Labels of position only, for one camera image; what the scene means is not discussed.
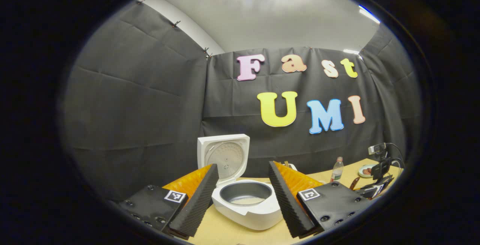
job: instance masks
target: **plastic bottle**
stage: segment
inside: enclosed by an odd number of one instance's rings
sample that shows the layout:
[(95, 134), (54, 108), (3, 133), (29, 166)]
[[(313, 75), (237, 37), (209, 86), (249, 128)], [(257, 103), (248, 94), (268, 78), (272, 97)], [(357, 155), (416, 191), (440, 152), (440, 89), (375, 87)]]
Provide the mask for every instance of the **plastic bottle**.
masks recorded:
[(336, 163), (333, 166), (333, 172), (331, 175), (330, 182), (339, 181), (340, 177), (342, 176), (342, 172), (343, 172), (343, 158), (338, 157), (336, 158)]

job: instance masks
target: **black fabric backdrop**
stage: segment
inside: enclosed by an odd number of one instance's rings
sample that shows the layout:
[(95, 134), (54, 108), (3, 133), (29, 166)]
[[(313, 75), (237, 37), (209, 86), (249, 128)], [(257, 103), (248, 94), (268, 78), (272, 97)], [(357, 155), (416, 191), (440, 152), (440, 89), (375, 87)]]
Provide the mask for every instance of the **black fabric backdrop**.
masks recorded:
[[(197, 169), (197, 137), (245, 133), (250, 153), (243, 176), (266, 177), (267, 162), (288, 160), (303, 173), (329, 170), (366, 158), (367, 147), (397, 144), (405, 155), (417, 146), (421, 104), (408, 55), (381, 26), (357, 55), (294, 47), (255, 49), (206, 59), (202, 48), (145, 4), (132, 3), (104, 23), (72, 67), (63, 102), (67, 145), (92, 187), (123, 200), (147, 184), (164, 185)], [(263, 54), (253, 81), (237, 81), (242, 55)], [(281, 58), (298, 54), (305, 72), (285, 73)], [(355, 64), (349, 77), (340, 61)], [(334, 62), (329, 78), (321, 61)], [(270, 127), (258, 93), (277, 93), (276, 113), (286, 114), (283, 91), (295, 91), (297, 118)], [(347, 100), (358, 95), (366, 121), (353, 124)], [(310, 134), (306, 103), (328, 107), (341, 100), (344, 128)]]

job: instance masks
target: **blue letter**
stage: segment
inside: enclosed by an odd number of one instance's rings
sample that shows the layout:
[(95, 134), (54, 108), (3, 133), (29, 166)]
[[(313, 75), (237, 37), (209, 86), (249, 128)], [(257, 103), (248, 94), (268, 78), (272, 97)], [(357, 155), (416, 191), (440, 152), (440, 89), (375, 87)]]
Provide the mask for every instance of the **blue letter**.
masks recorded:
[(312, 112), (312, 128), (311, 134), (319, 134), (322, 132), (320, 123), (325, 131), (329, 130), (330, 122), (332, 122), (330, 129), (332, 131), (338, 131), (343, 129), (342, 116), (340, 114), (341, 101), (338, 99), (330, 100), (329, 108), (325, 111), (322, 103), (319, 100), (311, 100), (307, 102), (307, 106), (310, 107)]

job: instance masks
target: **fluorescent light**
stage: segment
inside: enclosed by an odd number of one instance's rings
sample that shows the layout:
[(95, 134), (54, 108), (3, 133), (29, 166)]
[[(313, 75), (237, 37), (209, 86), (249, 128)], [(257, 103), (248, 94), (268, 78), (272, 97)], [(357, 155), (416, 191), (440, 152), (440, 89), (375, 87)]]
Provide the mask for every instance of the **fluorescent light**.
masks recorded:
[(343, 52), (358, 55), (360, 51), (350, 50), (350, 49), (343, 49)]
[(367, 9), (365, 9), (363, 6), (359, 5), (358, 7), (360, 7), (360, 13), (364, 16), (366, 16), (367, 18), (370, 18), (371, 20), (375, 21), (375, 23), (377, 24), (380, 24), (380, 20), (378, 20), (377, 18), (375, 18), (374, 15), (372, 15)]

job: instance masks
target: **wooden table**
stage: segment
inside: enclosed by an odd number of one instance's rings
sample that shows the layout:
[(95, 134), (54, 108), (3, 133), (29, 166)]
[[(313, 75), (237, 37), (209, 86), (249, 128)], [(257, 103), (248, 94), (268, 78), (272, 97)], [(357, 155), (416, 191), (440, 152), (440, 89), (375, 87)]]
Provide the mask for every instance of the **wooden table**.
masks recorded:
[[(340, 183), (350, 187), (351, 183), (357, 178), (358, 170), (360, 167), (366, 164), (377, 164), (376, 161), (368, 158), (358, 161), (356, 163), (346, 165), (343, 167), (343, 173), (340, 178)], [(332, 170), (313, 173), (307, 176), (312, 177), (319, 181), (330, 182)], [(398, 167), (391, 166), (389, 173), (386, 175), (393, 175), (395, 178), (394, 183), (398, 176)], [(261, 182), (270, 181), (269, 178), (239, 178), (239, 179), (252, 179)], [(363, 187), (365, 185), (373, 183), (372, 178), (360, 177), (355, 189)], [(292, 238), (290, 232), (286, 226), (285, 220), (282, 219), (279, 223), (267, 230), (257, 231), (242, 226), (234, 221), (223, 216), (212, 205), (205, 213), (205, 216), (200, 224), (197, 233), (194, 238), (188, 240), (189, 243), (196, 245), (291, 245), (299, 242), (299, 238)]]

